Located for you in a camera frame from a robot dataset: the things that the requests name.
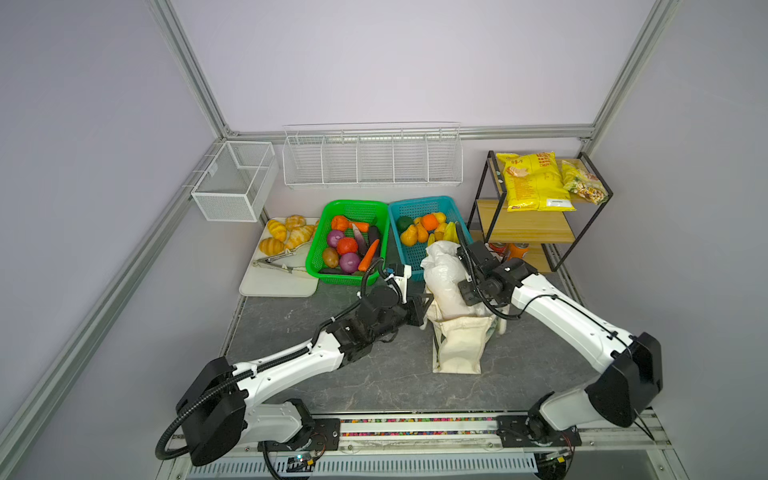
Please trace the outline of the white plastic grocery bag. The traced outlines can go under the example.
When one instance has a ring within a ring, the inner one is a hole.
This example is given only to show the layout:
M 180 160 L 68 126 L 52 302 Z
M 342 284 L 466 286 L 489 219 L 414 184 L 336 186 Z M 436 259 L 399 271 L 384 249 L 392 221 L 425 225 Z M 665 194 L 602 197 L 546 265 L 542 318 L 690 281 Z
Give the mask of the white plastic grocery bag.
M 426 292 L 434 296 L 427 319 L 443 322 L 460 317 L 491 317 L 482 304 L 469 306 L 462 297 L 459 283 L 467 279 L 467 271 L 457 256 L 459 244 L 437 241 L 426 249 L 421 261 Z

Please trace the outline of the canvas tote bag floral print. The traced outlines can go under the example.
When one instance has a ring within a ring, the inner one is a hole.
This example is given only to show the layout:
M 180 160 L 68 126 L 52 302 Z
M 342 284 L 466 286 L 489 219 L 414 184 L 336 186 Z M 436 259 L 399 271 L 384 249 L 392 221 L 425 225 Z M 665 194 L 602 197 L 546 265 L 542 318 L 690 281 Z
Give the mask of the canvas tote bag floral print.
M 426 319 L 433 328 L 433 372 L 437 374 L 481 374 L 486 344 L 507 330 L 507 321 L 485 305 L 467 306 L 461 299 L 435 299 Z

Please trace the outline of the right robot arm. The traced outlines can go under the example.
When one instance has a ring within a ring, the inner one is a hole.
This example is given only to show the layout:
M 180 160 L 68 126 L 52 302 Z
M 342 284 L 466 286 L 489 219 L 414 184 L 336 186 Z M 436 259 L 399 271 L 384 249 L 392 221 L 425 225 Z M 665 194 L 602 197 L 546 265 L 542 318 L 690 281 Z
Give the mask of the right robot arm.
M 520 258 L 502 261 L 485 244 L 459 234 L 458 259 L 467 272 L 459 290 L 468 305 L 517 321 L 530 315 L 585 358 L 597 377 L 582 386 L 541 397 L 529 410 L 524 435 L 537 444 L 553 442 L 583 423 L 605 420 L 631 427 L 663 389 L 660 342 L 633 335 L 601 319 L 558 290 Z

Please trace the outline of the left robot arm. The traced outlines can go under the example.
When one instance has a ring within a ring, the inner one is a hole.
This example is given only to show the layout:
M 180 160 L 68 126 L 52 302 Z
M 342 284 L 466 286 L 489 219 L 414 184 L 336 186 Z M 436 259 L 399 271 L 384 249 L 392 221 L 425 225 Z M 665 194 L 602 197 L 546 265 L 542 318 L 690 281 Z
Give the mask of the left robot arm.
M 355 301 L 321 322 L 310 339 L 251 361 L 209 361 L 178 401 L 176 416 L 158 439 L 161 461 L 184 455 L 193 465 L 212 463 L 241 442 L 263 448 L 306 445 L 315 421 L 299 399 L 270 403 L 278 393 L 315 376 L 336 371 L 367 356 L 378 343 L 392 342 L 403 326 L 422 327 L 434 297 L 411 293 L 406 266 L 384 267 L 376 260 L 381 284 L 361 279 Z

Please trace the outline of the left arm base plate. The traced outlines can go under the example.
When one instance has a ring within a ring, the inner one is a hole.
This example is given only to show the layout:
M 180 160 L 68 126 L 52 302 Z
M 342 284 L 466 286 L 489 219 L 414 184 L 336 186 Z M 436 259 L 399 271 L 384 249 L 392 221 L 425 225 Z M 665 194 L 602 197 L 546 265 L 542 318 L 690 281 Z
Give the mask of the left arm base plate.
M 313 418 L 308 426 L 301 429 L 287 442 L 260 442 L 257 449 L 268 452 L 336 451 L 341 440 L 339 418 Z

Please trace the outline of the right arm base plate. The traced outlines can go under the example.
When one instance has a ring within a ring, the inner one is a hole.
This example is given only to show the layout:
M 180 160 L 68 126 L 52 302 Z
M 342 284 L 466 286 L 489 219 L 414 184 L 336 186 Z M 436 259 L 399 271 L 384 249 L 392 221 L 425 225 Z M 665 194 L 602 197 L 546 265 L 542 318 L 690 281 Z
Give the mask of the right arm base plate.
M 500 415 L 496 418 L 496 422 L 496 434 L 505 448 L 578 447 L 582 445 L 576 427 L 555 431 L 543 420 L 527 414 Z

